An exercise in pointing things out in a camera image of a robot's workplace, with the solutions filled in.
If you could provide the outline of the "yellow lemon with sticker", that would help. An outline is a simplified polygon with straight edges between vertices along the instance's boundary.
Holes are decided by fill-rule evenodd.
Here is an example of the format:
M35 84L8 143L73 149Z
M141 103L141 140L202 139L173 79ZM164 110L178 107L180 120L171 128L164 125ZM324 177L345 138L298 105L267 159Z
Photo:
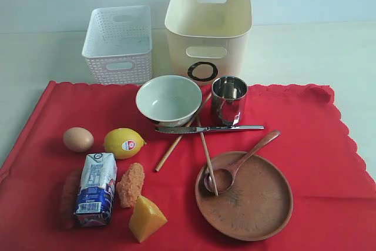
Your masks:
M116 159L128 159L135 156L146 141L133 129L117 128L108 132L104 138L105 152L113 153Z

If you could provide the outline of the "brown egg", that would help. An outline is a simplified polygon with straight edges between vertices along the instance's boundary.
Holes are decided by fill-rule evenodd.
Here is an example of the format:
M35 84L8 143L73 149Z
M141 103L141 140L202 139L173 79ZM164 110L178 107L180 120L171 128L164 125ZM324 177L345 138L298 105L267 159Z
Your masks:
M86 152L92 147L94 137L85 128L73 127L65 131L63 142L68 149L74 152Z

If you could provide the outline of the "yellow cheese wedge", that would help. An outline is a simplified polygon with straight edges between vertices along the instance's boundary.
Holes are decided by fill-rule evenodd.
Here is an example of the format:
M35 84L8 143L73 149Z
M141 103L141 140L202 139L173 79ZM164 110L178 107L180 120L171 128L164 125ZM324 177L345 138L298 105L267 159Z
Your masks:
M145 241L166 223L167 218L155 203L142 195L137 198L129 221L129 229L139 243Z

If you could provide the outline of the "blue white milk carton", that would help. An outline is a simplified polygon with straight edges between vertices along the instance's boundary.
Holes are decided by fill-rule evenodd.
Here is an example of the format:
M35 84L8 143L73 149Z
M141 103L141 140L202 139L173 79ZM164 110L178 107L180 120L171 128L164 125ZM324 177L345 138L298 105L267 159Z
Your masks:
M106 226L112 218L117 165L112 153L88 154L85 159L75 218L81 227Z

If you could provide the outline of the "red sausage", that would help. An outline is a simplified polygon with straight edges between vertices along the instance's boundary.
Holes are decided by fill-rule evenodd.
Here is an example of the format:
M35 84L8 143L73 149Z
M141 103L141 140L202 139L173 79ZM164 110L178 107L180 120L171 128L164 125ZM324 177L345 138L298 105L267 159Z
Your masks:
M64 229L71 229L75 225L75 205L78 187L80 184L81 172L75 170L71 172L63 185L61 198L59 202L59 215L61 225Z

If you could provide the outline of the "pale green ceramic bowl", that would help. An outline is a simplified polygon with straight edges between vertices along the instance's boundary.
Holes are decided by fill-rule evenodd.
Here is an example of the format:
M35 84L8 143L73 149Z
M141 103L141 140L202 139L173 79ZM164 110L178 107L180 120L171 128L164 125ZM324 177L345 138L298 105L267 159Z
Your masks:
M203 94L192 80L163 75L143 84L136 94L139 112L157 126L183 126L202 104Z

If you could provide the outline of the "silver table knife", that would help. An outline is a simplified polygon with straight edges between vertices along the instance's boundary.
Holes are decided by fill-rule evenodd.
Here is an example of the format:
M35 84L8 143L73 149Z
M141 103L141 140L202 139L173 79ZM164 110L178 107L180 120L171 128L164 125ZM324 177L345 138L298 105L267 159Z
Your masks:
M220 132L220 131L241 131L241 130L263 130L261 125L240 125L240 126L181 126L181 127L155 127L155 131L166 134L184 135L191 133Z

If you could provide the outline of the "wooden chopstick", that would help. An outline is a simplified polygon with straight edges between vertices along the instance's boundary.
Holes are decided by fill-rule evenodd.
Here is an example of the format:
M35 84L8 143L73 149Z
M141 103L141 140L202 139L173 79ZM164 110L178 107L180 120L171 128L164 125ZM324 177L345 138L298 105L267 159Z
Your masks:
M189 127L193 121L195 120L195 118L198 116L198 114L200 113L200 111L203 109L203 107L205 106L205 104L209 101L209 99L211 98L211 94L209 94L207 96L207 98L202 102L202 104L200 105L199 109L197 110L197 112L193 115L193 117L188 121L188 123L184 126L185 128ZM171 153L174 151L175 147L178 145L178 143L180 142L180 140L182 139L182 136L183 135L179 135L175 141L172 143L172 145L170 146L170 148L167 150L167 152L163 155L163 157L161 158L160 162L157 164L157 166L155 167L155 171L158 172L162 166L165 164L165 162L167 161L167 159L169 158L169 156L171 155Z
M215 177L214 177L212 162L211 162L211 159L210 159L210 156L209 156L209 151L208 151L208 148L207 148L207 144L206 144L206 140L205 140L203 132L200 132L200 137L201 137L201 140L202 140L203 149L204 149L204 153L205 153L205 156L206 156L206 163L207 163L207 170L208 170L207 176L204 180L204 185L205 185L207 190L212 191L215 194L215 196L218 196L219 193L218 193L218 190L217 190L217 185L216 185L216 181L215 181Z

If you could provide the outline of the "left wooden chopstick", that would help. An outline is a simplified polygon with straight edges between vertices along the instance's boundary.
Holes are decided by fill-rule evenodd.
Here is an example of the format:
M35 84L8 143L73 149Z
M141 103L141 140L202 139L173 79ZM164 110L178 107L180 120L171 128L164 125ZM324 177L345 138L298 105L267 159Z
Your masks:
M211 94L209 94L207 96L207 98L202 102L202 104L200 105L199 109L197 110L197 112L193 115L193 117L188 121L188 123L184 126L185 128L189 127L193 121L195 120L195 118L198 116L198 114L200 113L200 111L203 109L203 107L205 106L205 104L209 101L209 99L211 98ZM167 150L167 152L163 155L163 157L161 158L160 162L157 164L157 166L155 167L155 171L158 172L162 166L165 164L165 162L167 161L167 159L169 158L169 156L171 155L171 153L174 151L175 147L178 145L178 143L180 142L180 140L182 139L182 136L183 135L179 135L175 141L172 143L172 145L170 146L170 148Z

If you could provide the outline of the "stainless steel cup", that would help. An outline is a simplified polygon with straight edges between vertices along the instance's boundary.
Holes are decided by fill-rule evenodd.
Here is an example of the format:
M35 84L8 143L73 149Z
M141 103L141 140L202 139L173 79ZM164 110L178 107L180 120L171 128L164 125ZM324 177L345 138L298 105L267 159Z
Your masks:
M244 112L248 87L236 76L217 78L211 86L211 111L221 125L233 126Z

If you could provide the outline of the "cream plastic bin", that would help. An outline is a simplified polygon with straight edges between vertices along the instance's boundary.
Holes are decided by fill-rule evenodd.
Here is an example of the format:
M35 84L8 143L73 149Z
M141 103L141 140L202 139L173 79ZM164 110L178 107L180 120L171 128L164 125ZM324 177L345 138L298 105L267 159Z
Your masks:
M251 0L170 0L164 24L173 73L198 85L239 76L252 23Z

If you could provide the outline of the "white perforated plastic basket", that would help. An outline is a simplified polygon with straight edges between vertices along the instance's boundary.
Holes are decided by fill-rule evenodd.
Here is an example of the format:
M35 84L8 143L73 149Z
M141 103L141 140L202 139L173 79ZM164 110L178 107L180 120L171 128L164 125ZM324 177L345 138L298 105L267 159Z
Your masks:
M97 83L138 84L152 78L152 31L146 5L92 11L82 56Z

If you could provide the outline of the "breaded fried chicken piece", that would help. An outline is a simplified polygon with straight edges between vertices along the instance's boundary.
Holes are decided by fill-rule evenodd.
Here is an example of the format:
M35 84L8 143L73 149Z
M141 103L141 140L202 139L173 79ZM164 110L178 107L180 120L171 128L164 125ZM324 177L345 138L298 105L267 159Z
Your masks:
M116 184L116 191L122 208L135 206L138 197L141 195L144 179L143 166L140 163L132 163Z

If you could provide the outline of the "red scalloped tablecloth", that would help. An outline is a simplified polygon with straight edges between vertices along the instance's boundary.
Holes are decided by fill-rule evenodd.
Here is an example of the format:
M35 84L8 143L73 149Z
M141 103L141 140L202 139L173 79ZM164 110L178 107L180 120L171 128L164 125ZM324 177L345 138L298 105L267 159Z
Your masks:
M2 250L374 250L375 182L334 105L334 91L318 85L254 85L245 124L281 132L261 150L290 183L291 219L275 236L241 242L212 228L200 214L194 183L206 162L199 135L185 135L161 171L154 168L174 136L155 132L138 111L135 85L50 82L1 168ZM103 151L112 129L131 128L146 140L123 173L143 165L144 195L167 223L138 243L128 228L131 209L115 206L109 225L66 230L60 224L63 183L80 170L84 154L69 151L64 131L81 126Z

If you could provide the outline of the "round wooden plate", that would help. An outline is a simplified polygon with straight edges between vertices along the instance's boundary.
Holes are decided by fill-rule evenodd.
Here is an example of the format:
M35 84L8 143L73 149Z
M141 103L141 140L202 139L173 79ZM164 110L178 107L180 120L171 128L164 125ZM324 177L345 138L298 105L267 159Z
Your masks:
M206 167L195 183L199 211L216 230L234 239L258 241L280 232L293 211L290 184L280 170L253 155L237 172L233 186L215 196L204 186Z

